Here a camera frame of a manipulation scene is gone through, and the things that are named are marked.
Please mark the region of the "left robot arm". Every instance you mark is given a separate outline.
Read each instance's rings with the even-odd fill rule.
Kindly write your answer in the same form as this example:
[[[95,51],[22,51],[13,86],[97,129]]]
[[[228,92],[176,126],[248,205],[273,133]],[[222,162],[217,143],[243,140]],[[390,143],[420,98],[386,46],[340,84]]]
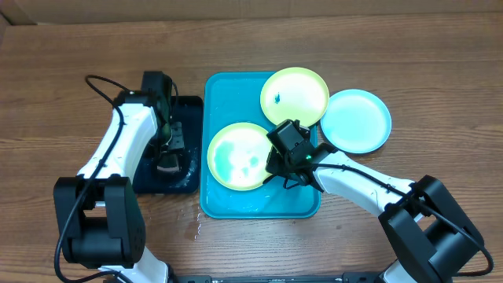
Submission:
[[[146,71],[140,90],[123,86],[107,101],[111,123],[97,150],[74,177],[61,177],[53,188],[59,237],[53,267],[67,282],[61,260],[95,274],[84,282],[110,277],[114,282],[176,282],[171,267],[145,245],[145,222],[133,180],[145,153],[160,158],[173,138],[172,79]]]

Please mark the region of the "light blue plate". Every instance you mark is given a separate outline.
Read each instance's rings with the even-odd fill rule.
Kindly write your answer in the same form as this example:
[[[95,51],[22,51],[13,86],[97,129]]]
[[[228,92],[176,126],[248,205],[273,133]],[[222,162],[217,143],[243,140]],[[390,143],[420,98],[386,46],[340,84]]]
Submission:
[[[324,136],[346,153],[366,154],[378,150],[392,129],[391,114],[375,94],[347,89],[333,94],[321,118]]]

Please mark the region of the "dark sponge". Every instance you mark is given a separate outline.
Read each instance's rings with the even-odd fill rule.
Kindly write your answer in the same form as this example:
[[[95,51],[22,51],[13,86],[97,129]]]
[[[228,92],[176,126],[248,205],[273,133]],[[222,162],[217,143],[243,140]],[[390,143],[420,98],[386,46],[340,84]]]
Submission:
[[[158,171],[166,173],[175,173],[180,171],[180,165],[178,162],[178,156],[173,153],[163,154],[156,164],[156,169]]]

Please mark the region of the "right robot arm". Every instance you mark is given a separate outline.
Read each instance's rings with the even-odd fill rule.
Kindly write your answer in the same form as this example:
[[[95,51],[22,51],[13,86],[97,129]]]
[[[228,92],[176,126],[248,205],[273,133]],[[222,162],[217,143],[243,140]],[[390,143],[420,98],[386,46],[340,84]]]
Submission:
[[[348,199],[376,216],[397,257],[371,282],[451,282],[478,252],[487,267],[494,261],[484,239],[448,189],[437,178],[394,178],[359,164],[334,146],[310,142],[310,130],[287,119],[267,134],[272,144],[266,170],[273,177],[311,186]]]

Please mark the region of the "yellow-green plate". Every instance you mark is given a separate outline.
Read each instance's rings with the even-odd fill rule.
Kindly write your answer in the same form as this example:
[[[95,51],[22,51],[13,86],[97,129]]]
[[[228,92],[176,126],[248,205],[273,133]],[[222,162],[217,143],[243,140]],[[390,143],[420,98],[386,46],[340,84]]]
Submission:
[[[325,114],[329,98],[328,86],[318,73],[291,67],[275,72],[264,83],[260,106],[275,125],[291,119],[311,127]]]
[[[267,130],[249,122],[223,127],[207,150],[207,165],[218,183],[235,191],[259,188],[270,177],[266,162],[272,144]]]

